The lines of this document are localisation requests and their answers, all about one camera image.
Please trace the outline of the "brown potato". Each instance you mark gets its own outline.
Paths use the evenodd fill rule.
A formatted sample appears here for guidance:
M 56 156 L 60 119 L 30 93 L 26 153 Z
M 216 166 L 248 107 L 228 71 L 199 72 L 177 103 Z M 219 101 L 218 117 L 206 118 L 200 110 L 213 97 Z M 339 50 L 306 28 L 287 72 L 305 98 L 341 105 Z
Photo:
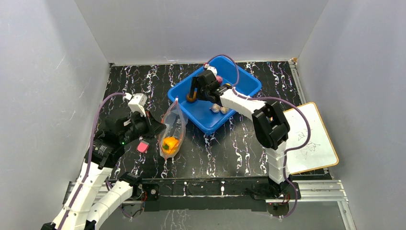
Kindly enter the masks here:
M 190 96 L 190 95 L 186 95 L 186 100 L 190 103 L 193 103 L 196 101 L 195 95 Z

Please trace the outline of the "clear zip top bag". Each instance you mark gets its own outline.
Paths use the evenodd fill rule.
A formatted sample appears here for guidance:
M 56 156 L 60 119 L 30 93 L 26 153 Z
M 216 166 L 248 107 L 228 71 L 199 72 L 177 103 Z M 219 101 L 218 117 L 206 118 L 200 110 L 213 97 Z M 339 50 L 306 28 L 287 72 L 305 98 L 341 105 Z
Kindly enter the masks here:
M 181 110 L 181 106 L 179 103 L 178 97 L 175 101 L 170 105 L 166 113 L 163 115 L 161 119 L 161 123 L 166 125 L 165 131 L 162 131 L 158 136 L 158 143 L 160 149 L 160 155 L 164 159 L 174 158 L 176 154 L 179 152 L 180 147 L 185 140 L 186 134 L 186 125 L 188 122 L 188 118 L 186 114 Z M 178 146 L 178 151 L 176 154 L 173 155 L 165 155 L 161 149 L 163 139 L 166 137 L 175 137 L 180 141 Z

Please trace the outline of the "orange bell pepper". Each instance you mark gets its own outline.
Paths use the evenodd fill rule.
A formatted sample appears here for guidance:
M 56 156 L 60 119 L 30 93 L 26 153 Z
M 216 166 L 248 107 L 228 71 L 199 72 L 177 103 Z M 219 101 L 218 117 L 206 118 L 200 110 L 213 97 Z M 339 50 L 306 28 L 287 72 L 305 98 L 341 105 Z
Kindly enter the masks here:
M 163 139 L 161 149 L 165 155 L 173 155 L 178 151 L 180 141 L 175 137 L 166 137 Z

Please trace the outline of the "blue plastic bin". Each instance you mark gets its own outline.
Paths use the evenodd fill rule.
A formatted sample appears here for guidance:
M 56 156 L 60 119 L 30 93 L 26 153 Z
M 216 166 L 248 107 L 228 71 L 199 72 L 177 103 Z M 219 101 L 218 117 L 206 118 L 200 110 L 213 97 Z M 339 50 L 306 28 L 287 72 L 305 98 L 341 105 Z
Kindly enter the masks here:
M 210 65 L 215 67 L 218 75 L 223 78 L 223 83 L 234 84 L 237 81 L 235 65 L 231 60 L 224 56 L 215 57 L 210 61 Z M 246 96 L 253 96 L 262 88 L 261 82 L 239 67 L 239 82 L 236 85 L 236 91 Z M 192 78 L 203 71 L 203 67 L 188 74 L 187 77 L 175 84 L 168 91 L 168 98 L 173 102 L 178 98 L 181 110 L 204 134 L 210 135 L 222 126 L 236 112 L 229 110 L 227 114 L 214 113 L 211 110 L 212 103 L 209 101 L 197 100 L 190 103 L 186 100 L 186 95 L 190 91 Z

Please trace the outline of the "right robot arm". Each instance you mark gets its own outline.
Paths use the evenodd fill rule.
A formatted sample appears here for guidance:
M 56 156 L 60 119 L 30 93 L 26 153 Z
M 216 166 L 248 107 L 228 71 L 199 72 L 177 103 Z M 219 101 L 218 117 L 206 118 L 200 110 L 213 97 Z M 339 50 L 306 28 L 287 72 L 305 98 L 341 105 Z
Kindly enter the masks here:
M 258 142 L 266 151 L 268 163 L 268 187 L 251 189 L 251 193 L 273 198 L 283 198 L 288 193 L 292 181 L 285 151 L 290 125 L 278 102 L 251 98 L 237 92 L 234 86 L 220 84 L 209 69 L 192 78 L 186 99 L 210 101 L 249 118 Z

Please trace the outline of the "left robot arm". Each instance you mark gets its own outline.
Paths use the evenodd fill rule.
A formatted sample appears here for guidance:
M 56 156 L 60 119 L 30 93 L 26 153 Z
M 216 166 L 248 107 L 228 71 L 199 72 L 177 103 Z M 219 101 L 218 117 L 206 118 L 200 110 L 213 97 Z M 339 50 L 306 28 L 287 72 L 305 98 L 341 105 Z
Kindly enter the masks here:
M 155 138 L 166 126 L 150 112 L 119 110 L 106 116 L 86 153 L 79 177 L 60 213 L 44 230 L 98 230 L 105 220 L 127 199 L 138 199 L 143 193 L 141 178 L 129 172 L 119 177 L 101 199 L 97 194 L 105 184 L 125 146 L 139 138 Z

